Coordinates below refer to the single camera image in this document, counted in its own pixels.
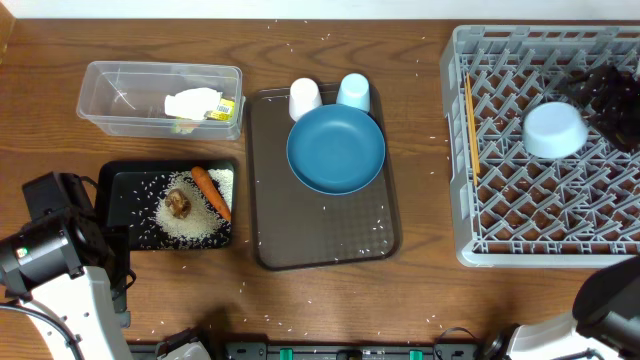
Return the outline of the light blue bowl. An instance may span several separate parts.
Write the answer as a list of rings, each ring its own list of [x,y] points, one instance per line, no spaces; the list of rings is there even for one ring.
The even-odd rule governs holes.
[[[588,138],[580,112],[564,102],[548,102],[529,111],[524,118],[525,150],[538,158],[565,158],[584,146]]]

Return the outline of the brown food scrap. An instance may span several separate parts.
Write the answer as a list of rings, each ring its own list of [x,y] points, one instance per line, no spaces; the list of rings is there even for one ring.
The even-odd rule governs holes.
[[[172,189],[164,199],[165,206],[177,219],[186,219],[191,212],[191,202],[180,189]]]

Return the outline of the white rice pile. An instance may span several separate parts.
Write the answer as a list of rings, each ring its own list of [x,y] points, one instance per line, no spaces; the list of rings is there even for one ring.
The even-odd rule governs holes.
[[[127,194],[131,248],[134,250],[189,250],[220,248],[231,238],[225,221],[201,193],[189,171],[145,173]],[[186,219],[174,218],[164,204],[172,189],[180,189],[191,202]]]

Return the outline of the orange carrot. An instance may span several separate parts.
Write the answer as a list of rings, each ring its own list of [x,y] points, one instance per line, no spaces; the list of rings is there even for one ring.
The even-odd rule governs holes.
[[[221,194],[215,187],[209,173],[196,166],[191,170],[192,178],[201,193],[209,203],[217,210],[218,214],[227,222],[231,222],[231,211]]]

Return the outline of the wooden chopstick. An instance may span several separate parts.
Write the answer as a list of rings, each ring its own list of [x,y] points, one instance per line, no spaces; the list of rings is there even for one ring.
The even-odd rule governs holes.
[[[476,132],[475,132],[475,116],[474,116],[473,98],[472,98],[471,90],[472,90],[471,78],[470,78],[470,74],[467,73],[465,75],[465,105],[466,105],[467,126],[468,126],[468,133],[469,133],[469,146],[470,146],[473,184],[475,187],[477,187],[479,165],[478,165],[478,152],[477,152],[477,142],[476,142]]]
[[[480,173],[480,164],[479,164],[479,153],[478,153],[478,143],[477,143],[476,123],[475,123],[475,113],[474,113],[474,106],[473,106],[473,95],[472,95],[470,73],[466,74],[465,90],[466,90],[468,127],[470,132],[470,148],[472,152],[473,171],[474,171],[474,178],[475,178],[474,181],[477,182],[477,177]]]

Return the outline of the white tissue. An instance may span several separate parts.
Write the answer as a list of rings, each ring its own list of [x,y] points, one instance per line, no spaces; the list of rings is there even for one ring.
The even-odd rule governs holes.
[[[168,116],[202,121],[206,114],[217,108],[222,94],[211,88],[194,88],[176,95],[167,95],[164,101],[164,112]]]

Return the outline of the green yellow snack wrapper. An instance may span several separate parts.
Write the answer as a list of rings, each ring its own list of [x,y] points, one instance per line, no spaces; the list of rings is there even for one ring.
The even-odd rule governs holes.
[[[192,120],[178,117],[172,125],[173,134],[190,134],[196,128],[207,122],[229,122],[235,112],[236,103],[233,100],[222,98],[213,110],[208,110],[202,120]]]

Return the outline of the dark blue plate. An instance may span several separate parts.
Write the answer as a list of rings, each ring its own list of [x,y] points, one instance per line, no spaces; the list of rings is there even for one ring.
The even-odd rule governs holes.
[[[292,127],[286,157],[296,178],[327,195],[347,195],[368,186],[386,158],[386,142],[376,121],[346,105],[320,106]]]

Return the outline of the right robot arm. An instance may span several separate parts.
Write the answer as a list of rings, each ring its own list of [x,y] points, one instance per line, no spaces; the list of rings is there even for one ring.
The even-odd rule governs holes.
[[[639,82],[603,64],[558,65],[511,117],[477,106],[463,122],[476,147],[469,244],[496,266],[591,268],[571,311],[506,328],[486,359],[635,359],[639,355]]]

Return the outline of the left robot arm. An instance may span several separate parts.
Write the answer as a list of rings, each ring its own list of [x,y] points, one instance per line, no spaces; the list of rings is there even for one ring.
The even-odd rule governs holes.
[[[128,344],[116,314],[115,254],[82,215],[50,214],[1,241],[3,310],[31,318],[55,359],[210,360],[189,333],[156,345]]]

